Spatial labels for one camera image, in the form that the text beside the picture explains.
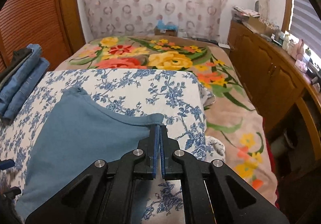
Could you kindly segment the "pink bottle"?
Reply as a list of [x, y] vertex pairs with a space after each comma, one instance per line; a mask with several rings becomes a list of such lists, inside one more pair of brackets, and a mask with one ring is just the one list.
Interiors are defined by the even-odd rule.
[[303, 60], [304, 57], [304, 41], [302, 39], [299, 40], [298, 43], [296, 43], [296, 45], [293, 48], [292, 51], [292, 57], [295, 60]]

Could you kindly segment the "blue floral white blanket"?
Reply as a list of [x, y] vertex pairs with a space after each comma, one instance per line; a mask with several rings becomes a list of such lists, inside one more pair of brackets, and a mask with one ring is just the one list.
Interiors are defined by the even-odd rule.
[[118, 160], [165, 125], [169, 138], [197, 159], [225, 159], [207, 136], [204, 108], [214, 102], [191, 72], [90, 69], [48, 72], [13, 122], [1, 124], [1, 158], [15, 166], [1, 186], [18, 186], [20, 220], [98, 159]]

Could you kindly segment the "teal blue shorts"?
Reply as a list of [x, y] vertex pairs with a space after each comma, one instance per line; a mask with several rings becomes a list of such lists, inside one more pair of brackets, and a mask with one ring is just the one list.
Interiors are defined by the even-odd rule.
[[163, 119], [160, 113], [122, 115], [97, 104], [81, 87], [66, 89], [31, 150], [18, 215], [26, 219], [94, 161], [120, 159]]

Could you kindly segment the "cardboard box on sideboard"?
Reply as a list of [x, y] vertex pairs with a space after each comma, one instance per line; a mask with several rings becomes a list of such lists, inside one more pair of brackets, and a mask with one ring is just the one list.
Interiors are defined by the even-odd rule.
[[263, 34], [268, 37], [271, 37], [272, 34], [276, 34], [279, 30], [279, 27], [268, 20], [262, 18], [254, 18], [250, 16], [246, 22], [246, 26], [253, 33]]

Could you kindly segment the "colourful flower bed blanket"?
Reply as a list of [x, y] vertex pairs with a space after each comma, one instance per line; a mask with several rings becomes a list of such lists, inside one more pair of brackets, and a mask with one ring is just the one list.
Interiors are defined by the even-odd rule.
[[89, 42], [59, 70], [93, 69], [91, 97], [125, 115], [161, 113], [172, 137], [196, 158], [223, 159], [269, 202], [277, 179], [263, 118], [219, 47], [175, 37], [106, 37]]

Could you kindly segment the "grey zebra window blind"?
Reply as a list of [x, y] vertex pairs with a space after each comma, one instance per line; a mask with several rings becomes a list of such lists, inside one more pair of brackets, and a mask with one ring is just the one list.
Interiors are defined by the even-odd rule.
[[294, 0], [290, 33], [320, 55], [320, 18], [309, 0]]

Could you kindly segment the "folded black grey pants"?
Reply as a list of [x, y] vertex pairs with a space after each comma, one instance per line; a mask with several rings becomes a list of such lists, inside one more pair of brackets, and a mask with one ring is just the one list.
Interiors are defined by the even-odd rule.
[[9, 66], [1, 72], [1, 85], [22, 65], [26, 58], [32, 53], [30, 48], [23, 48], [13, 52], [13, 57]]

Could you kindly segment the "stack of folded papers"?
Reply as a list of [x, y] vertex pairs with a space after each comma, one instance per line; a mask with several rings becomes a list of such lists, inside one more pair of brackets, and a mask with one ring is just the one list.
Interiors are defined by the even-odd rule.
[[253, 11], [251, 9], [245, 9], [243, 7], [238, 7], [238, 6], [233, 6], [231, 13], [232, 13], [232, 19], [234, 21], [239, 21], [239, 22], [247, 21], [250, 17], [252, 18], [260, 17], [259, 12]]

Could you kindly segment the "wooden sideboard cabinet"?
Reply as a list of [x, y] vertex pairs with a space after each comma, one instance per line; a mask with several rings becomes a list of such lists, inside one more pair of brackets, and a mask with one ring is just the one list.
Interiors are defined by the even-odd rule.
[[280, 47], [245, 25], [231, 21], [229, 58], [252, 104], [264, 118], [265, 134], [275, 138], [297, 109], [307, 127], [314, 158], [320, 160], [320, 93]]

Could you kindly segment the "cardboard box with blue item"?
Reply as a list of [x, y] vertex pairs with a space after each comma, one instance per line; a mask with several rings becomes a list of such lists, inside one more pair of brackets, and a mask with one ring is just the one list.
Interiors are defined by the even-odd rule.
[[156, 27], [154, 28], [154, 34], [177, 37], [178, 26], [172, 22], [165, 24], [163, 20], [158, 20]]

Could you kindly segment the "folded blue jeans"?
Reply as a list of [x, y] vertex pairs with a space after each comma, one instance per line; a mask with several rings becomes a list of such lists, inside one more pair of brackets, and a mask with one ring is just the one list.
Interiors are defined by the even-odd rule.
[[23, 104], [46, 73], [50, 63], [43, 57], [39, 44], [29, 44], [31, 55], [1, 85], [1, 120], [11, 123]]

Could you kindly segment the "brown louvered wardrobe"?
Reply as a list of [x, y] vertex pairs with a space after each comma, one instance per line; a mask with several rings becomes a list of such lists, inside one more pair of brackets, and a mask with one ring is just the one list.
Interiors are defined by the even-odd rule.
[[28, 44], [40, 45], [54, 70], [84, 43], [77, 0], [1, 1], [1, 70]]

